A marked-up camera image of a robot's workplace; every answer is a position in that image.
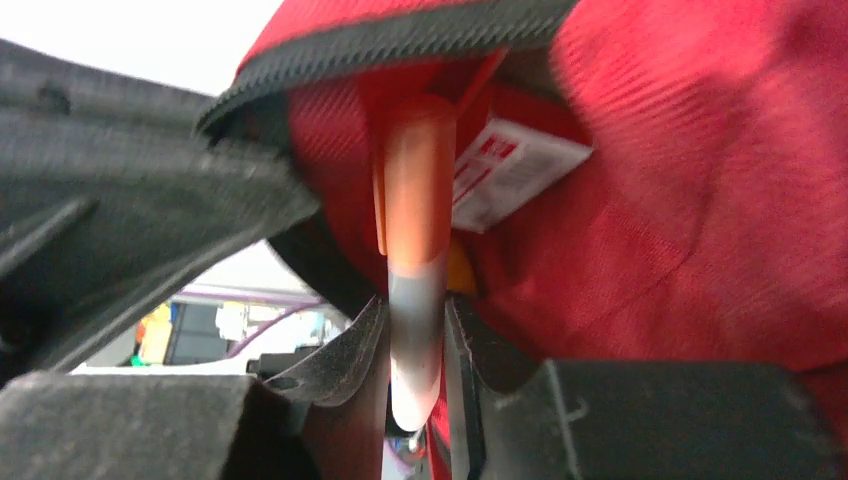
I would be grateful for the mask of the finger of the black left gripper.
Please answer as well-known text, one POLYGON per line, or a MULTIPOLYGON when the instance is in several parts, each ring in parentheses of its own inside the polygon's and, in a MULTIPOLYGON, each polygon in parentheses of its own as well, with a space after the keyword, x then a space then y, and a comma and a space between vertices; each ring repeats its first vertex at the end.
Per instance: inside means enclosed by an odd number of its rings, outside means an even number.
POLYGON ((192 133, 205 95, 1 44, 1 377, 68 371, 314 214, 279 153, 192 133))

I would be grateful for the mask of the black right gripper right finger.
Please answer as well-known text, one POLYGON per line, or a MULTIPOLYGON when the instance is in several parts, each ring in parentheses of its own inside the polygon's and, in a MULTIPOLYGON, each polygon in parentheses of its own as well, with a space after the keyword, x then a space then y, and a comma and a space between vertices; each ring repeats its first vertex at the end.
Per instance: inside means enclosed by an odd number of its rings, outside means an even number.
POLYGON ((456 479, 841 479, 811 396, 773 365, 537 362, 445 303, 456 479))

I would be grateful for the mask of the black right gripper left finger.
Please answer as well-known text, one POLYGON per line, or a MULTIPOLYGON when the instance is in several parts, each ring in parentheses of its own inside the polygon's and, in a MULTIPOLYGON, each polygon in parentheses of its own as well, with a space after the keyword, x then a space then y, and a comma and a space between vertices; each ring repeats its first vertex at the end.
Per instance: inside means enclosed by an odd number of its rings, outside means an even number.
POLYGON ((5 479, 376 479, 388 312, 280 376, 37 372, 1 392, 5 479))

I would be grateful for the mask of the red student backpack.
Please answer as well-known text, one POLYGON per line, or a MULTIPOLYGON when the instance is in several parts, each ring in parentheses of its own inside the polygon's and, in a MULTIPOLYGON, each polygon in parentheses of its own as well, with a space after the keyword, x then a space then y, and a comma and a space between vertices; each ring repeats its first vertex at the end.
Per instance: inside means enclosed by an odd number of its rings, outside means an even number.
POLYGON ((285 1, 200 117, 280 149, 321 207, 274 246, 322 296, 387 307, 378 123, 433 95, 455 165, 495 118, 593 149, 482 233, 452 226, 477 296, 446 289, 430 471, 456 479, 445 303, 537 362, 761 363, 845 454, 847 5, 843 1, 285 1))

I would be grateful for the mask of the red white eraser box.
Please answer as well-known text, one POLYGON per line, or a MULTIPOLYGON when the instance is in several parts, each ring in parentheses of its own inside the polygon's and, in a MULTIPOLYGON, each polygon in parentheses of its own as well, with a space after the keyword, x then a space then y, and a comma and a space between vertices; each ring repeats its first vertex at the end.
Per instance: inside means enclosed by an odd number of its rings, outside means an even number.
POLYGON ((492 119, 459 156, 452 226, 482 233, 583 163, 589 146, 492 119))

